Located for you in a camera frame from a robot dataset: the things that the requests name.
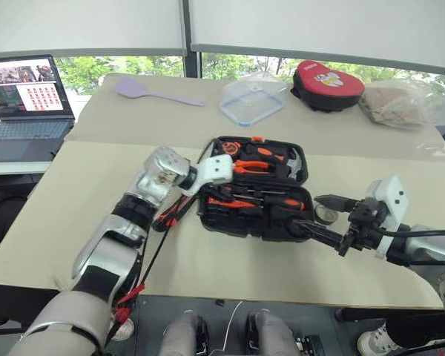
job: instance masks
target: plastic container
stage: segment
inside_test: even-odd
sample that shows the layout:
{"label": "plastic container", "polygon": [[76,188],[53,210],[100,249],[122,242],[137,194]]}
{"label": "plastic container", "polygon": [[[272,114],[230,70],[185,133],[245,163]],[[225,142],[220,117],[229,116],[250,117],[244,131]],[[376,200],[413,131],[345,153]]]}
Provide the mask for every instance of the plastic container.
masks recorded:
{"label": "plastic container", "polygon": [[286,92],[285,82],[257,72],[223,88],[221,111],[239,126],[251,126],[283,108]]}

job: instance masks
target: tree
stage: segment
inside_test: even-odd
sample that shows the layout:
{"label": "tree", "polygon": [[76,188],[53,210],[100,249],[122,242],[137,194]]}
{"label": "tree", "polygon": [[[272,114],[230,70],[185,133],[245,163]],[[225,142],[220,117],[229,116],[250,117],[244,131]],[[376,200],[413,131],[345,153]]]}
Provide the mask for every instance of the tree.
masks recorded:
{"label": "tree", "polygon": [[56,58],[65,87],[80,94],[93,94],[99,79],[113,71],[109,57]]}
{"label": "tree", "polygon": [[202,74],[207,79],[239,79],[255,68],[250,56],[222,53],[202,54]]}

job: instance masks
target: sneaker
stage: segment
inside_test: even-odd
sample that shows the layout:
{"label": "sneaker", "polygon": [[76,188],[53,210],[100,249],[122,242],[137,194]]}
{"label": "sneaker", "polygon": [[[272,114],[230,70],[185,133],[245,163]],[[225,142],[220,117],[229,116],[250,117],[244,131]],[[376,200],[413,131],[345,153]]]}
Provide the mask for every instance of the sneaker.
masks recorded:
{"label": "sneaker", "polygon": [[134,334],[135,324],[131,319],[127,319],[125,323],[117,330],[116,334],[112,337],[112,341],[127,340]]}
{"label": "sneaker", "polygon": [[357,339],[357,350],[362,356],[383,356],[399,348],[387,334],[385,323],[379,329],[365,332]]}

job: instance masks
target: black tool case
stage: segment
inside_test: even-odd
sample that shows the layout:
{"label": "black tool case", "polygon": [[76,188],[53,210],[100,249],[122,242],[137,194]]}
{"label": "black tool case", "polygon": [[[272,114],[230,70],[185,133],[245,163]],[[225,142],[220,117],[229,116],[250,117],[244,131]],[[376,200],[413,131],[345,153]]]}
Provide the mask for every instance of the black tool case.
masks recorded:
{"label": "black tool case", "polygon": [[[238,237],[250,234],[266,241],[308,239],[291,223],[314,220],[312,197],[301,187],[308,169],[299,145],[260,137],[221,136],[214,140],[211,151],[212,156],[219,154],[232,155],[236,165],[233,182],[218,187],[234,201],[202,193],[198,214],[205,228]],[[254,162],[265,167],[252,166]]]}

